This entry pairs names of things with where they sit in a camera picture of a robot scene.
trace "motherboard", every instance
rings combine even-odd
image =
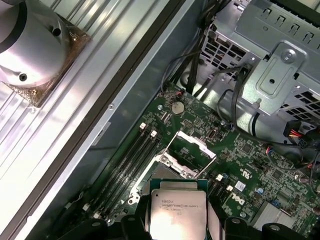
[[[238,134],[213,109],[170,85],[124,139],[83,210],[111,225],[135,212],[140,196],[149,194],[150,179],[207,179],[207,198],[218,196],[229,216],[260,230],[278,222],[308,237],[318,224],[320,199],[301,181],[307,172],[275,168],[267,147]],[[271,156],[280,167],[293,168],[285,157]]]

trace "metal plate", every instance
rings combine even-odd
[[[203,240],[207,230],[206,193],[155,189],[151,193],[150,234],[157,240]]]
[[[84,49],[85,45],[90,40],[90,37],[84,31],[77,28],[72,23],[65,20],[63,17],[61,19],[66,24],[67,30],[69,32],[70,51],[60,72],[58,72],[55,77],[47,83],[36,87],[26,88],[6,84],[9,88],[11,88],[17,94],[21,95],[25,100],[27,100],[37,108],[41,107],[41,105],[49,97],[50,93],[54,91],[59,81],[64,77],[72,63],[75,61],[75,59],[78,57],[78,55]]]
[[[43,2],[87,32],[92,40],[41,108],[33,107],[0,83],[0,205],[6,206],[0,219],[0,233],[76,128],[86,122],[88,111],[168,3],[167,0]]]
[[[142,195],[150,194],[150,180],[151,179],[183,179],[178,173],[171,170],[169,167],[163,163],[159,163],[156,169],[153,171],[150,179],[143,185],[141,189]]]

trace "green circuit board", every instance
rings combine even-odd
[[[130,190],[153,156],[168,146],[177,131],[182,131],[197,137],[217,155],[200,178],[208,179],[208,198],[219,196],[229,216],[243,217],[250,223],[267,201],[294,219],[292,228],[307,237],[318,221],[312,208],[319,206],[320,200],[308,184],[297,180],[305,174],[275,169],[268,162],[265,145],[241,136],[230,124],[221,125],[213,109],[188,93],[180,94],[178,87],[172,85],[167,91],[177,94],[159,93],[154,98],[92,186],[92,212],[99,212],[103,218],[134,212],[137,205],[127,204]],[[183,109],[180,103],[173,109],[176,102],[182,103]],[[152,131],[156,131],[155,137],[151,137]],[[168,151],[191,170],[201,171],[210,161],[197,145],[179,137]],[[276,153],[272,157],[281,167],[293,166]]]

